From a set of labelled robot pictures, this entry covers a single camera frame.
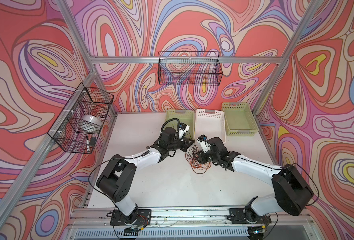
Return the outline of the right green plastic basket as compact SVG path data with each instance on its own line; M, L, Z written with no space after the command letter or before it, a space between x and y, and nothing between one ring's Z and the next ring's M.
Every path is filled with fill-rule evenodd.
M227 136L252 137L259 128L248 103L222 103Z

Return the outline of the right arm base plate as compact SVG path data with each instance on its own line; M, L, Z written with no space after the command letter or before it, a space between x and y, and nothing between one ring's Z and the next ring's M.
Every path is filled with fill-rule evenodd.
M252 209L245 208L230 208L227 220L232 224L269 225L272 223L269 215L258 216Z

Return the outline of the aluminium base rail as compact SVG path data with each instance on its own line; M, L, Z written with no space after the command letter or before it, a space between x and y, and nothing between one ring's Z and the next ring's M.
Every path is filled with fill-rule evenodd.
M152 211L151 227L225 227L231 224L228 219L230 209L243 207L243 205L235 205L147 208ZM76 209L71 214L68 226L108 228L111 220L107 217L107 214L113 210L113 208ZM303 210L297 217L285 212L272 213L270 217L272 223L277 222L278 226L316 225L307 209Z

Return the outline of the white plastic basket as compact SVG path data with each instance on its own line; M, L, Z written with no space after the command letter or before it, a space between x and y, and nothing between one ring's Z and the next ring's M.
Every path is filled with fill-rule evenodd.
M223 111L197 109L194 138L205 135L208 139L219 137L226 142L225 114Z

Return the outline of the green plastic basket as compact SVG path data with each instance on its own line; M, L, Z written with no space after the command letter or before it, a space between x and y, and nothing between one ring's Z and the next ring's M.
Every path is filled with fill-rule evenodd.
M165 121L177 118L181 123L188 125L187 137L194 139L195 135L195 112L190 110L167 110Z
M248 103L222 103L227 136L252 137L259 128Z

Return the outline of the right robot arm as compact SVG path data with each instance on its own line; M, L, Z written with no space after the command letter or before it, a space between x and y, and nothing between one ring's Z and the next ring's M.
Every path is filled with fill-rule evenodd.
M254 197L242 209L242 221L254 224L270 213L285 212L299 216L313 198L314 192L293 165L283 167L252 160L238 152L228 151L218 138L198 137L201 150L196 153L199 163L211 162L225 170L258 179L273 188L272 194Z

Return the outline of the left green plastic basket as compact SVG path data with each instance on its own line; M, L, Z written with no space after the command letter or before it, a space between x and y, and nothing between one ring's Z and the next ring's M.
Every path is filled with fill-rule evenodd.
M187 137L194 139L195 135L195 112L190 110L167 110L165 121L177 118L181 123L188 125Z

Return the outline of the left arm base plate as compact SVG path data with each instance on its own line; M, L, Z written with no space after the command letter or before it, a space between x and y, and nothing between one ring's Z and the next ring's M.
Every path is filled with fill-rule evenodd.
M152 210L151 209L135 209L129 216L124 215L119 210L114 210L107 214L111 217L111 226L147 226L151 223Z

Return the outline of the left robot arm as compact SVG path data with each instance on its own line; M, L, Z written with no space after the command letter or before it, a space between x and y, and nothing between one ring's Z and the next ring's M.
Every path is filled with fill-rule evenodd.
M116 206L122 216L133 218L138 205L129 196L135 173L174 157L176 151L186 152L194 140L187 137L190 126L178 118L164 122L156 141L143 153L129 157L113 156L97 179L96 186Z

